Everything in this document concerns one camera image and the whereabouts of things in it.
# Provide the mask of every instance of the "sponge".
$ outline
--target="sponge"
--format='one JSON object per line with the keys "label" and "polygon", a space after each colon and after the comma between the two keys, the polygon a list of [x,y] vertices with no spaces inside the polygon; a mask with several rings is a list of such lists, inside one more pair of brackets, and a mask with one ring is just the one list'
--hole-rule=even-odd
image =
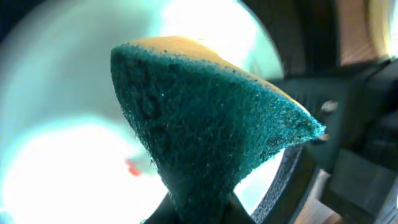
{"label": "sponge", "polygon": [[217,223],[240,180],[325,130],[281,90],[191,39],[122,44],[111,51],[111,73],[184,223]]}

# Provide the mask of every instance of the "beige object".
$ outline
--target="beige object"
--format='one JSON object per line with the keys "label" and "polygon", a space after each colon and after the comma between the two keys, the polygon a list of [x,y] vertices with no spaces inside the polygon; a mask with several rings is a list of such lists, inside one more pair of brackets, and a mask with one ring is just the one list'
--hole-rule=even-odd
{"label": "beige object", "polygon": [[238,68],[237,66],[223,60],[217,53],[205,47],[200,43],[200,40],[188,39],[186,37],[154,37],[149,39],[140,39],[130,42],[131,45],[141,45],[147,49],[154,49],[155,52],[159,54],[166,54],[172,56],[173,54],[186,55],[190,58],[195,58],[198,60],[209,60],[214,63],[218,63],[221,67],[228,67],[228,69],[235,69],[239,72],[246,74],[254,80],[258,80],[264,86],[278,92],[282,96],[286,97],[290,101],[294,102],[298,107],[300,107],[304,112],[309,114],[309,112],[297,101],[291,98],[288,94],[284,93],[282,90],[274,86],[273,84],[258,78],[257,76],[245,72],[244,70]]}
{"label": "beige object", "polygon": [[393,0],[370,0],[369,2],[369,26],[379,57],[394,56],[390,27],[393,12]]}

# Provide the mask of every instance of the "white surface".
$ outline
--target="white surface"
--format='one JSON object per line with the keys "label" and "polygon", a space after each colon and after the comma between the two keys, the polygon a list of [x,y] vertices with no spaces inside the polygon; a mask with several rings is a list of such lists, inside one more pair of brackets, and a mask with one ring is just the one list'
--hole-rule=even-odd
{"label": "white surface", "polygon": [[[200,37],[245,70],[281,77],[265,33],[230,2],[58,1],[31,14],[0,49],[0,207],[17,224],[147,218],[167,190],[157,175],[135,178],[124,165],[145,152],[114,95],[110,50],[143,37]],[[236,187],[249,213],[281,158]]]}

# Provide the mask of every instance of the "scouring pad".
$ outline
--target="scouring pad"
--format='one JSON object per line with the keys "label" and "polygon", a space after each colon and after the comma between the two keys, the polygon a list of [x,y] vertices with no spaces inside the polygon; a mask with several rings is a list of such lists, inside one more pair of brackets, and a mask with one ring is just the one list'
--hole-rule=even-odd
{"label": "scouring pad", "polygon": [[240,180],[325,130],[275,86],[183,37],[122,44],[111,73],[184,223],[217,223]]}

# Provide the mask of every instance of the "red spot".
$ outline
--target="red spot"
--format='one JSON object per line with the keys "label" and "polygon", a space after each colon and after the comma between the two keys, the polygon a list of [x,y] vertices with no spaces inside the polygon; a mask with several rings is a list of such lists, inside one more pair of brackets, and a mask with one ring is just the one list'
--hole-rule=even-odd
{"label": "red spot", "polygon": [[135,165],[130,160],[127,160],[126,164],[127,164],[127,166],[129,166],[129,172],[131,175],[133,175],[134,177],[138,177],[141,175],[141,172],[139,172],[139,170],[137,170]]}

